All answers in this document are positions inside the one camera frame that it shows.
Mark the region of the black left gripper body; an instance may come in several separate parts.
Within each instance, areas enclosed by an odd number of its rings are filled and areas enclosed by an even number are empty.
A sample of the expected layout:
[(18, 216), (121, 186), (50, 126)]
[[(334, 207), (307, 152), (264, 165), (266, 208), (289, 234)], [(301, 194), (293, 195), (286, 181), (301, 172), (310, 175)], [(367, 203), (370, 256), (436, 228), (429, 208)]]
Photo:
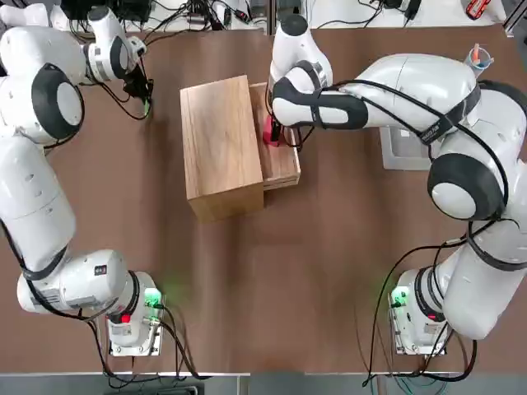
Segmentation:
[(142, 61), (124, 75), (123, 90), (133, 98), (151, 99), (153, 87), (154, 81), (147, 77)]

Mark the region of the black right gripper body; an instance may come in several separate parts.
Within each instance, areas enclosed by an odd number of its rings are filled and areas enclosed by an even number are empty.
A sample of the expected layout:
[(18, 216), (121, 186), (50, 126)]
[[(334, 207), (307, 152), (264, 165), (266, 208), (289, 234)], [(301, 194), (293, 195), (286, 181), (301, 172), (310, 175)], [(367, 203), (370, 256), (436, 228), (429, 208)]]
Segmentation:
[(270, 143), (286, 143), (285, 128), (275, 119), (269, 121), (269, 142)]

